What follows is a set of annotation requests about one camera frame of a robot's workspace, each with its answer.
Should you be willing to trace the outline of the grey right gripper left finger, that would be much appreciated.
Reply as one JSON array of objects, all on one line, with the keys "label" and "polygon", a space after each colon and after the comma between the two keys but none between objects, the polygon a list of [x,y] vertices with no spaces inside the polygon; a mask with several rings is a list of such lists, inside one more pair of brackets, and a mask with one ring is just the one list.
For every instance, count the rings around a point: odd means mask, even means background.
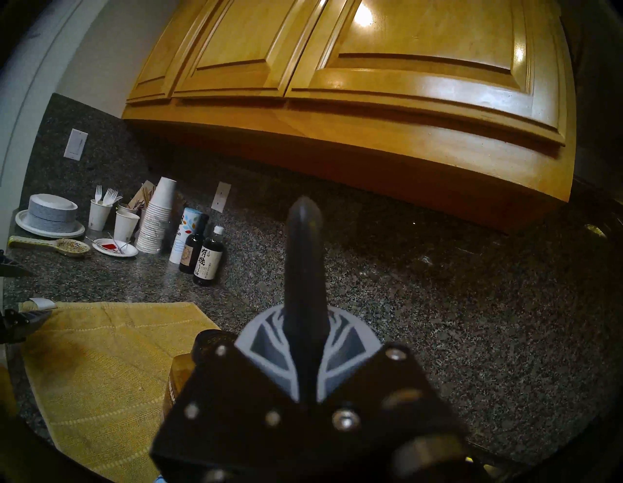
[{"label": "grey right gripper left finger", "polygon": [[151,447],[157,467],[312,467],[312,307],[257,320],[195,352]]}]

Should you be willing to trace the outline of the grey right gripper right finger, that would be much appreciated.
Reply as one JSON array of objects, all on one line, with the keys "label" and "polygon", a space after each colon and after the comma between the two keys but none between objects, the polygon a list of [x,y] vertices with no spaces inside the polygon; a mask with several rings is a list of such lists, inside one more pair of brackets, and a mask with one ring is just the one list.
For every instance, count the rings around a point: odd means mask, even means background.
[{"label": "grey right gripper right finger", "polygon": [[319,458],[465,458],[465,430],[414,355],[327,308],[316,369]]}]

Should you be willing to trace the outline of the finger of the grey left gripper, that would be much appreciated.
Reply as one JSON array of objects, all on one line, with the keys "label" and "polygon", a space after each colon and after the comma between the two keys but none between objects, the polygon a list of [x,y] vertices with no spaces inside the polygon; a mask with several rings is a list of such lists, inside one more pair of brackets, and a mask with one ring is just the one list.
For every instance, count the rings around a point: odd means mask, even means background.
[{"label": "finger of the grey left gripper", "polygon": [[0,251],[0,276],[2,278],[19,278],[32,276],[32,272],[11,260],[4,254],[4,251]]},{"label": "finger of the grey left gripper", "polygon": [[7,309],[1,315],[1,341],[25,341],[45,324],[51,314],[51,310],[18,312]]}]

